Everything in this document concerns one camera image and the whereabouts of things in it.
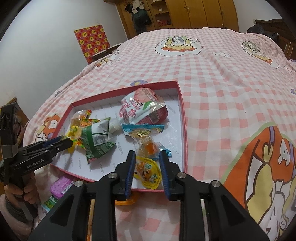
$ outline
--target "pink snack pouch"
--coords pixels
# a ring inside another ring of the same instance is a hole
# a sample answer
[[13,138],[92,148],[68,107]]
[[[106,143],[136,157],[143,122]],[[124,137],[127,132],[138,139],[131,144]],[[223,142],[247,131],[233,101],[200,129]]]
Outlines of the pink snack pouch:
[[70,189],[73,184],[73,177],[65,175],[52,184],[50,191],[54,197],[61,199],[61,197]]
[[154,125],[165,120],[168,110],[163,98],[153,90],[140,87],[121,101],[119,122],[121,124]]

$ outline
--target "wardrobe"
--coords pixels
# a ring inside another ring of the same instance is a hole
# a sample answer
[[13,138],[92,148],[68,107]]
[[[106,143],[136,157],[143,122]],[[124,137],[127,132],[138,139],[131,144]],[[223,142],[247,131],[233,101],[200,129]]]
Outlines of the wardrobe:
[[[233,0],[142,0],[152,24],[147,31],[163,28],[227,28],[239,31]],[[136,36],[132,17],[125,10],[133,1],[118,0],[116,6],[128,38]]]

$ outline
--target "wall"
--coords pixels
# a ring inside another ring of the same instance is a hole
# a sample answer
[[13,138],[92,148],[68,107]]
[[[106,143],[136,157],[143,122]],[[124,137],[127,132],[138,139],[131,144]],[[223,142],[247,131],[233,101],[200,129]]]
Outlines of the wall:
[[102,24],[110,45],[127,40],[115,4],[103,0],[32,0],[0,41],[0,105],[14,95],[32,118],[87,65],[75,29]]
[[253,19],[271,20],[282,18],[265,0],[233,0],[237,10],[239,31],[246,33],[254,25]]

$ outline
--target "wooden headboard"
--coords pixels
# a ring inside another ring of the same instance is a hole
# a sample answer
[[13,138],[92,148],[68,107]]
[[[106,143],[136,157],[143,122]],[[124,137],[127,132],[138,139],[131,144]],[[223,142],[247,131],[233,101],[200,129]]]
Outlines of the wooden headboard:
[[283,50],[287,59],[296,59],[296,39],[282,19],[268,21],[255,20],[268,33],[279,34],[278,46]]

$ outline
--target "wooden shelf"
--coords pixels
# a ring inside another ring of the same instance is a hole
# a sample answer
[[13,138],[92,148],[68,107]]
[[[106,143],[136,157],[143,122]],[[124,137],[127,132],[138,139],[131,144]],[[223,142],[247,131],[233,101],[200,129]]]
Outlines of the wooden shelf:
[[173,28],[172,24],[165,25],[165,26],[160,26],[160,29],[166,29],[166,28]]
[[159,12],[159,13],[156,13],[156,14],[154,14],[154,15],[155,15],[155,16],[158,16],[158,15],[161,15],[161,14],[164,14],[164,13],[168,13],[168,11]]
[[157,0],[157,1],[155,1],[155,2],[151,2],[151,5],[154,5],[154,4],[156,4],[156,3],[160,3],[160,2],[165,2],[165,0]]

